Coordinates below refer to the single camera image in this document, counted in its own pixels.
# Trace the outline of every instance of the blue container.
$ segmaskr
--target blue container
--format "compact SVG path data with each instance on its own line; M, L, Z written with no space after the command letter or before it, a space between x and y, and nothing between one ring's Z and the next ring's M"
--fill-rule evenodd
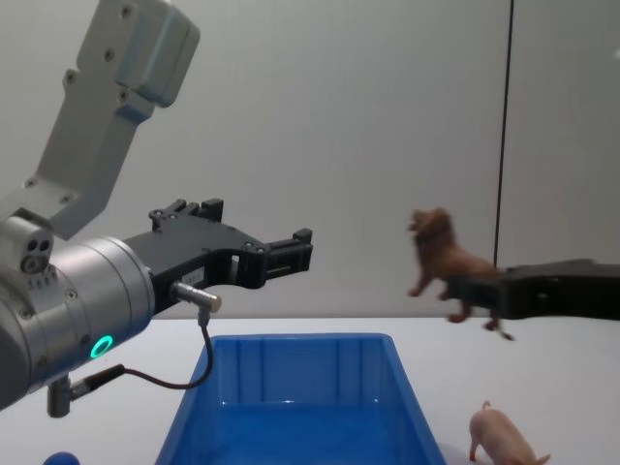
M158 464L445 465L390 337L213 338ZM203 372L202 352L194 379Z

